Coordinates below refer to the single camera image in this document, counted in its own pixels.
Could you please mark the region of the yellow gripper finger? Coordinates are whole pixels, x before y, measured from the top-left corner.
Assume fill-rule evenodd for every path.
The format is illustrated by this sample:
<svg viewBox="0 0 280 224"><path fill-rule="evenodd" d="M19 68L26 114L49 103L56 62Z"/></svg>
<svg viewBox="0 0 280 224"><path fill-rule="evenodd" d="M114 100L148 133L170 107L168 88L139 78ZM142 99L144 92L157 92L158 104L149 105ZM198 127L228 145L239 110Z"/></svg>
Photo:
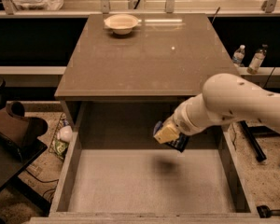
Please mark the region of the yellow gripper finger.
<svg viewBox="0 0 280 224"><path fill-rule="evenodd" d="M165 122L158 121L153 130L153 137L160 143L165 144L179 138L180 131L171 119Z"/></svg>

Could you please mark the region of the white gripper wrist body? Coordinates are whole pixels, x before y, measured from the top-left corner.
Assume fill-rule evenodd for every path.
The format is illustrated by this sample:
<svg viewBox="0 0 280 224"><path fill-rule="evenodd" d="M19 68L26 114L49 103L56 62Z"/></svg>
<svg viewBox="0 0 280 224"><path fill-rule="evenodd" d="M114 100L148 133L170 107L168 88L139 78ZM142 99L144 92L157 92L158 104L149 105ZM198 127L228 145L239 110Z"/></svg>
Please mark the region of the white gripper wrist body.
<svg viewBox="0 0 280 224"><path fill-rule="evenodd" d="M194 100L183 102L176 108L173 121L183 134L201 133L207 128L208 124L208 115L204 103Z"/></svg>

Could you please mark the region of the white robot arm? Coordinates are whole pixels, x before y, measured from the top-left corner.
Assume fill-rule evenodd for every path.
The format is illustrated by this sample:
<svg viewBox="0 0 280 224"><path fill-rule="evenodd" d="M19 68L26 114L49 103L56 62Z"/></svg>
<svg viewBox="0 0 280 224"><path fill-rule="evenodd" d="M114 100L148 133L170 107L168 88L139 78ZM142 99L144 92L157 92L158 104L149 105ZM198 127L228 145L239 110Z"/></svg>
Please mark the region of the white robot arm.
<svg viewBox="0 0 280 224"><path fill-rule="evenodd" d="M256 120L280 133L280 93L266 91L236 75L217 74L205 81L200 94L158 123L153 136L161 144L180 147L183 136L242 120Z"/></svg>

